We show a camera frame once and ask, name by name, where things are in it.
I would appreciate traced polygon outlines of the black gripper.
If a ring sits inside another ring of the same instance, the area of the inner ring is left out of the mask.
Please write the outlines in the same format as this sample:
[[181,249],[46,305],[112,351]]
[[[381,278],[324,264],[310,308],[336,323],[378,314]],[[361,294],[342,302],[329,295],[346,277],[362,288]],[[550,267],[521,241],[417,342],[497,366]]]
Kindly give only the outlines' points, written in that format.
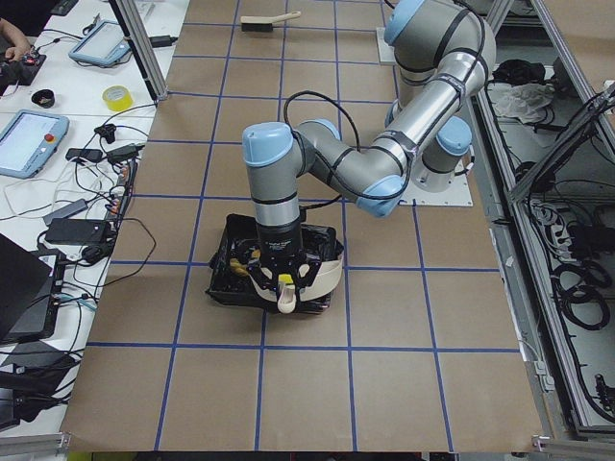
[[308,300],[310,286],[320,269],[320,258],[308,255],[304,249],[302,225],[264,226],[256,223],[259,258],[248,263],[249,274],[261,289],[264,299],[277,299],[278,276],[289,274],[294,281],[297,303]]

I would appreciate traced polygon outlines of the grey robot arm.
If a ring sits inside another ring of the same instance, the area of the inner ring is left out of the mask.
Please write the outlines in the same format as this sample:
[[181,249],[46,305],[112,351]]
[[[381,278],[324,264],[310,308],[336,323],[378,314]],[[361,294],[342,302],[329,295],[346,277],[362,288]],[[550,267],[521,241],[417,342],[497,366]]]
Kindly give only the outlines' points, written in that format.
[[383,38],[396,62],[398,96],[381,108],[370,144],[347,144],[326,119],[260,123],[243,132],[259,243],[248,274],[258,295],[282,313],[331,293],[341,277],[339,263],[304,248],[300,177],[312,175],[385,217],[410,184],[446,190],[472,150],[471,129],[458,111],[493,70],[496,42],[486,20],[462,1],[402,1]]

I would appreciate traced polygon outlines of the person hand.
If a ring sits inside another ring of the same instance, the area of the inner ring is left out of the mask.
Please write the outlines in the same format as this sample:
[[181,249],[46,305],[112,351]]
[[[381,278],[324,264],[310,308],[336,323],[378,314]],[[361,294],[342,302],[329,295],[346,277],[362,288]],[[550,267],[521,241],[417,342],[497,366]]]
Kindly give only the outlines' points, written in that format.
[[23,32],[5,18],[0,22],[1,37],[9,43],[5,51],[8,61],[20,61],[24,55],[30,53],[32,44]]

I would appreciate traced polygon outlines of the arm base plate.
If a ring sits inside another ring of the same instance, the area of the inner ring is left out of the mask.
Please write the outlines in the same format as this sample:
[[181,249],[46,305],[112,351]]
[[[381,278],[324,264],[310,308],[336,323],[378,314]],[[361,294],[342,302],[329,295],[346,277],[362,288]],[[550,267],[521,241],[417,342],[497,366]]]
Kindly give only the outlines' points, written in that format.
[[472,145],[464,154],[455,155],[433,141],[414,160],[410,182],[401,195],[400,205],[471,207],[468,175],[474,159]]
[[394,65],[394,49],[384,40],[384,27],[379,27],[376,29],[376,38],[380,63],[385,65]]

